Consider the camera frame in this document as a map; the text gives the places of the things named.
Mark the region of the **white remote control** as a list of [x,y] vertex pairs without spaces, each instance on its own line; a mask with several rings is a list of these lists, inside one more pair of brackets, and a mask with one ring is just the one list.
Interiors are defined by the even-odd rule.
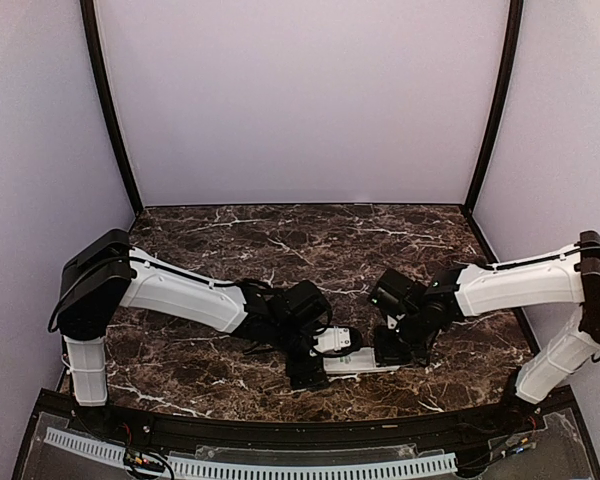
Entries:
[[363,347],[343,357],[324,358],[323,364],[328,376],[385,373],[399,369],[398,365],[381,366],[375,359],[375,350],[372,347]]

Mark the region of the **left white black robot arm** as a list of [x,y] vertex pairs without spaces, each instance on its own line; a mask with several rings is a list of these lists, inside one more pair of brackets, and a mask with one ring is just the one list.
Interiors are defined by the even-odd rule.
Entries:
[[121,427],[107,403],[104,338],[120,308],[155,311],[282,351],[291,373],[323,382],[322,358],[340,350],[329,302],[316,285],[284,289],[255,280],[216,280],[160,261],[113,229],[69,260],[47,329],[66,345],[81,417],[100,436]]

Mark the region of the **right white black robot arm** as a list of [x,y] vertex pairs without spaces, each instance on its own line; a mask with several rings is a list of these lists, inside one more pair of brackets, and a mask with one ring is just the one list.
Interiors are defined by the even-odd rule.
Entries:
[[427,284],[387,269],[368,300],[384,320],[374,331],[382,366],[428,365],[438,335],[454,322],[504,310],[569,308],[555,335],[508,376],[482,427],[510,434],[586,362],[600,360],[600,234],[583,231],[574,243],[523,259],[442,269]]

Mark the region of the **black front rail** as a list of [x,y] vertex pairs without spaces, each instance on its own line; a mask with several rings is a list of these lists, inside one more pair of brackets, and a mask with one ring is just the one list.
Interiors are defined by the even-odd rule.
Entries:
[[71,428],[123,441],[125,426],[134,446],[193,451],[199,446],[263,449],[344,449],[414,443],[419,447],[474,448],[493,436],[478,423],[494,413],[494,405],[414,417],[346,422],[247,422],[162,414],[121,406],[78,408],[70,396],[42,389],[33,414],[48,413]]

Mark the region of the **right black frame post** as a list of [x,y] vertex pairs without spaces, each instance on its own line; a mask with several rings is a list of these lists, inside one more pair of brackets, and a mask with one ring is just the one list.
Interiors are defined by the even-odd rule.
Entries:
[[524,10],[523,0],[511,0],[491,106],[463,210],[472,217],[477,206],[503,117],[514,68]]

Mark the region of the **black frame post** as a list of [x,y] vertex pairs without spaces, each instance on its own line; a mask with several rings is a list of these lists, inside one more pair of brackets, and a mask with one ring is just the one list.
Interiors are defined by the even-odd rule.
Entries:
[[463,210],[472,217],[477,206],[503,117],[514,68],[524,10],[523,0],[511,0],[491,106]]
[[105,65],[104,49],[98,27],[96,2],[93,0],[80,0],[79,5],[92,75],[105,127],[126,196],[134,216],[137,217],[143,212],[144,205],[132,171],[131,162],[126,151],[122,130],[114,105],[112,90]]

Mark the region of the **left black frame post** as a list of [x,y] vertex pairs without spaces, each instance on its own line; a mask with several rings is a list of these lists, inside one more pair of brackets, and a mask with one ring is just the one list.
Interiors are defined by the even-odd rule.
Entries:
[[104,49],[98,27],[96,2],[93,0],[80,0],[79,5],[92,75],[105,127],[126,196],[134,216],[137,217],[143,212],[144,205],[132,171],[131,162],[126,151],[122,130],[114,105],[112,90],[105,65]]

